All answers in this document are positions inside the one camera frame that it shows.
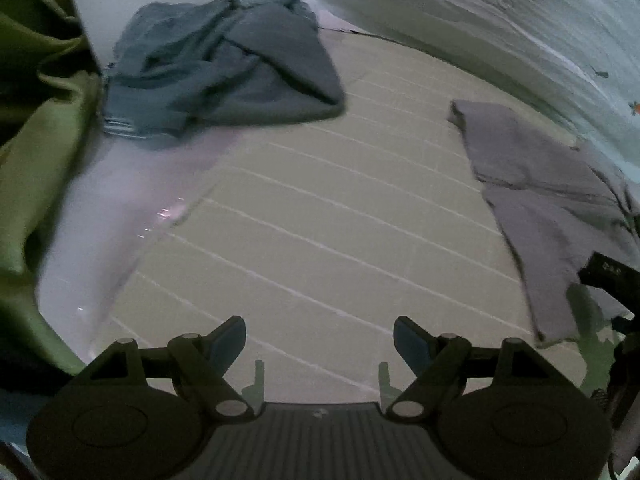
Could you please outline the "pale printed backdrop sheet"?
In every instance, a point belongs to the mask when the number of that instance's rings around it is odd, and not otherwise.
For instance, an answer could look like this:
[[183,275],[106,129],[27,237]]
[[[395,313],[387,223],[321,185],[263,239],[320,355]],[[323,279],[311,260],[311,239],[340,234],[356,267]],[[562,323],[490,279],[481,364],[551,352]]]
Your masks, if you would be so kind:
[[639,174],[639,0],[308,0],[536,107]]

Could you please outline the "olive green cloth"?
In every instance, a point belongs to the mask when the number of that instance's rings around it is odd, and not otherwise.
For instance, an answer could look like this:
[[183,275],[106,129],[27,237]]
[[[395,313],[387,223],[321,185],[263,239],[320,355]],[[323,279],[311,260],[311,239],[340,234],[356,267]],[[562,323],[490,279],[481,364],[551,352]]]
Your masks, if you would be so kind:
[[84,364],[39,311],[37,266],[100,88],[70,0],[1,0],[1,339],[71,375]]

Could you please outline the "green grid cutting mat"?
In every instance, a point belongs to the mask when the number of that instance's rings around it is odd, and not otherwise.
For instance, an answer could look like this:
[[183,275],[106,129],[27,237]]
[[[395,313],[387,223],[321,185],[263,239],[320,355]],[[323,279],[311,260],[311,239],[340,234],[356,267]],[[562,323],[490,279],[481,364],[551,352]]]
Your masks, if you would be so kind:
[[346,90],[326,122],[242,131],[203,195],[147,244],[96,336],[160,347],[231,315],[247,346],[228,381],[281,402],[371,401],[411,375],[398,316],[479,346],[534,332],[515,263],[480,192],[450,103],[509,107],[574,136],[425,53],[322,32]]

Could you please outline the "light grey garment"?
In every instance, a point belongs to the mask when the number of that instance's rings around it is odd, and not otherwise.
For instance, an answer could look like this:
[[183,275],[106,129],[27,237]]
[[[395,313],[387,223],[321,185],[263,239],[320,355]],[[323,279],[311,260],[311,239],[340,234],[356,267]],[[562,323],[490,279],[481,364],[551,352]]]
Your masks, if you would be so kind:
[[561,143],[505,106],[454,100],[449,119],[513,252],[539,343],[625,313],[578,272],[594,252],[639,265],[638,184],[591,142]]

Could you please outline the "dark blue-grey garment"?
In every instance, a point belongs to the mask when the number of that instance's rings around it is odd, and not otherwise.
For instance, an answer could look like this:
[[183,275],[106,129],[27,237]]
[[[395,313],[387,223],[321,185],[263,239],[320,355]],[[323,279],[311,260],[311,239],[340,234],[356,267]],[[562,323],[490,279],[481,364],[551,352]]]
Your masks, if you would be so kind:
[[105,74],[103,129],[178,139],[196,126],[271,126],[340,116],[346,96],[302,0],[149,3]]

